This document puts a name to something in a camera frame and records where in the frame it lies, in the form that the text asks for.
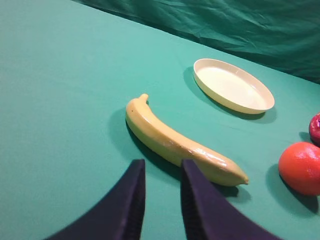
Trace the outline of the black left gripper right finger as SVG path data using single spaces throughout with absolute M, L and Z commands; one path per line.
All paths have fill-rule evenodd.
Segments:
M 190 159 L 182 161 L 180 198 L 188 240 L 279 239 L 233 207 Z

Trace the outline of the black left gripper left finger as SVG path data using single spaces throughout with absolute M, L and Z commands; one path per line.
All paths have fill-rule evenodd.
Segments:
M 146 202 L 144 159 L 135 159 L 88 212 L 49 240 L 139 240 Z

